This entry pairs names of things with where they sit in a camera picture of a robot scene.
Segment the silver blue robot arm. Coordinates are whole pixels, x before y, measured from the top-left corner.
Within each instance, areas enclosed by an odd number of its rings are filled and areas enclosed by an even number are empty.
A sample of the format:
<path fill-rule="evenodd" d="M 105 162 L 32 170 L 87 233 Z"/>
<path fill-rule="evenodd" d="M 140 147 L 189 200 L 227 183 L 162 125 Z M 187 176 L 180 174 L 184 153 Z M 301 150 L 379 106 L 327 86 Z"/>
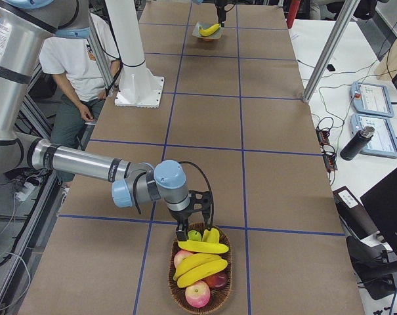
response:
<path fill-rule="evenodd" d="M 88 38 L 90 17 L 87 1 L 0 1 L 0 174 L 31 167 L 106 180 L 112 183 L 118 207 L 164 200 L 177 221 L 179 240 L 187 239 L 192 213 L 200 212 L 206 228 L 211 228 L 212 193 L 189 190 L 177 161 L 132 163 L 14 131 L 44 40 Z"/>

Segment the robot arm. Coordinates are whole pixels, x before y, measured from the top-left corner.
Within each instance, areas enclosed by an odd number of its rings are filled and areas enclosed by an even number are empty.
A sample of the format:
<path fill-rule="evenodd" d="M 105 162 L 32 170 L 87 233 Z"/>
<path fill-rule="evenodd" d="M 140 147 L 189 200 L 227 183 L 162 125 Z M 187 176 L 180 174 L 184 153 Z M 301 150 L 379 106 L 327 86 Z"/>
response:
<path fill-rule="evenodd" d="M 202 0 L 192 0 L 192 3 L 195 5 L 202 5 L 204 3 L 212 3 L 215 6 L 215 10 L 217 12 L 217 23 L 223 28 L 225 27 L 226 15 L 228 9 L 226 8 L 228 5 L 228 0 L 214 0 L 214 1 L 202 1 Z"/>

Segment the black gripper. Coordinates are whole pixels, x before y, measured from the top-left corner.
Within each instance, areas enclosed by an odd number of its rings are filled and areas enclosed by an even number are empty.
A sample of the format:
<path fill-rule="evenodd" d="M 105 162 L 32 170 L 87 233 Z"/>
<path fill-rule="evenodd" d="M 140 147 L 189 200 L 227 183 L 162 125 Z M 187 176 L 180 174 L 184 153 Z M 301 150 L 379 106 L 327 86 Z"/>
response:
<path fill-rule="evenodd" d="M 214 201 L 211 191 L 191 190 L 180 202 L 171 206 L 171 216 L 177 221 L 177 232 L 188 231 L 188 218 L 192 213 L 201 212 L 208 230 L 213 227 Z"/>
<path fill-rule="evenodd" d="M 226 3 L 216 3 L 218 23 L 224 27 L 226 21 Z"/>

